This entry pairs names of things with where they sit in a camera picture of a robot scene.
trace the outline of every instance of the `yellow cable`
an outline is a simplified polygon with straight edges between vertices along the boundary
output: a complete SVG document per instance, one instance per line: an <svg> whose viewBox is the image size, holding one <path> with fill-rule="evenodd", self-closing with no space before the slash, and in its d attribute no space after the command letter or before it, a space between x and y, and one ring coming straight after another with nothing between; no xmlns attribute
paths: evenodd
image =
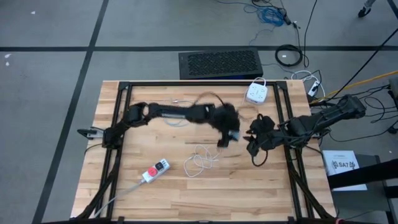
<svg viewBox="0 0 398 224"><path fill-rule="evenodd" d="M371 81L373 81L373 80L377 80L377 79L380 79L380 78L384 78L384 77L387 77L387 76L390 76L390 75L396 75L396 74L398 74L398 70L393 71L393 72L389 72L389 73L386 73L386 74L383 74L383 75L378 75L378 76L376 76L376 77L373 77L373 78L370 78L370 79L367 79L367 80L363 80L363 81L359 81L359 82L353 83L353 84L351 84L351 85L348 85L348 86L344 87L343 89L344 89L344 90L347 90L347 89L352 88L352 87L357 86L357 85L362 85L362 84L371 82ZM319 99L317 99L317 100L314 100L314 101L312 101L311 103L316 103L316 102L319 102L320 100L326 99L326 98L328 98L329 96L331 96L331 95L337 93L338 91L339 91L339 90L335 90L335 91L333 91L333 92L327 94L325 97L322 97L322 98L319 98Z"/></svg>

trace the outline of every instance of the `wooden table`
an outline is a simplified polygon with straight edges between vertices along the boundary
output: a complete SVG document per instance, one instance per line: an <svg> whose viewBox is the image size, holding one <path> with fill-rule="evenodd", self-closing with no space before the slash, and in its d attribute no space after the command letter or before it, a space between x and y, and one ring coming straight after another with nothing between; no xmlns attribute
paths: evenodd
<svg viewBox="0 0 398 224"><path fill-rule="evenodd" d="M111 125L118 83L103 82L93 126L107 128ZM302 81L289 80L287 84L294 116L310 114ZM213 91L225 102L239 107L245 90L245 86L135 86L130 104L140 101L170 104L171 98L194 101L200 93ZM203 98L201 102L220 104L212 96ZM257 108L260 113L270 116L278 123L273 90L268 91L266 103ZM249 118L257 115L249 108L243 108L239 112ZM241 121L242 136L249 129L251 121ZM195 145L208 146L214 155L219 138L217 130L207 124L188 124L176 128L165 124L161 118L153 119L148 126L129 129L124 138L118 190L138 183L141 174L162 158L170 162L171 168L153 183L144 184L136 191L117 199L113 219L124 216L126 220L284 221L288 216L294 216L282 146L269 151L269 158L262 167L254 167L246 151L247 142L240 139L239 142L231 142L223 150L218 157L219 161L213 163L212 169L205 169L194 178L186 176L183 162L193 155ZM100 142L101 140L89 141L88 146ZM315 141L311 141L309 145L318 149ZM86 153L72 217L83 211L98 190L104 155L105 150L99 146ZM264 151L259 153L257 163L263 160L264 155ZM326 210L335 215L321 156L306 148L302 156L310 190ZM199 170L192 162L188 168L191 172ZM299 194L305 216L305 203L300 190Z"/></svg>

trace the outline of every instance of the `black vent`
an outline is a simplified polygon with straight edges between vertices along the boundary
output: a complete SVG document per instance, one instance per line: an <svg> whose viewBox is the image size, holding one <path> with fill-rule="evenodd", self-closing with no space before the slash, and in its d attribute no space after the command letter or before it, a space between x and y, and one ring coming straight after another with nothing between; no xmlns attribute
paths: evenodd
<svg viewBox="0 0 398 224"><path fill-rule="evenodd" d="M236 75L262 76L256 49L180 53L180 78L210 78Z"/></svg>

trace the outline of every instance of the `red button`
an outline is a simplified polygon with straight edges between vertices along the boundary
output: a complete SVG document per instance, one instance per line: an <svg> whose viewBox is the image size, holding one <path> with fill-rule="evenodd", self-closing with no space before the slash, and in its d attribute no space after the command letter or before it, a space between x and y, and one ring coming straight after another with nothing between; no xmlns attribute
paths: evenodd
<svg viewBox="0 0 398 224"><path fill-rule="evenodd" d="M157 170L155 169L155 167L149 168L149 169L148 169L148 174L149 174L151 177L156 176Z"/></svg>

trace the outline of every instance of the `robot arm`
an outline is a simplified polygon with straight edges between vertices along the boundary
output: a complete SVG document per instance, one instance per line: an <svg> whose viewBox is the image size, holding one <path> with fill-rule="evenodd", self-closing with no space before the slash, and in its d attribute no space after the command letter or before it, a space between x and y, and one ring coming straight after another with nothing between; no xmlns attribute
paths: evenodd
<svg viewBox="0 0 398 224"><path fill-rule="evenodd" d="M148 107L146 115L144 115L145 107ZM237 141L239 138L238 112L229 103L219 107L215 107L214 104L182 107L142 102L130 106L119 123L104 130L102 146L118 148L121 145L121 136L129 128L148 125L148 122L154 118L177 118L196 124L208 123L222 135L218 147L227 147L230 140Z"/></svg>
<svg viewBox="0 0 398 224"><path fill-rule="evenodd" d="M250 125L244 137L249 141L247 150L250 155L256 156L259 148L264 151L274 149L282 144L293 147L304 147L311 136L322 132L325 128L342 119L358 119L365 115L366 108L355 96L346 95L335 105L311 116L299 116L278 125L270 117L261 114Z"/></svg>

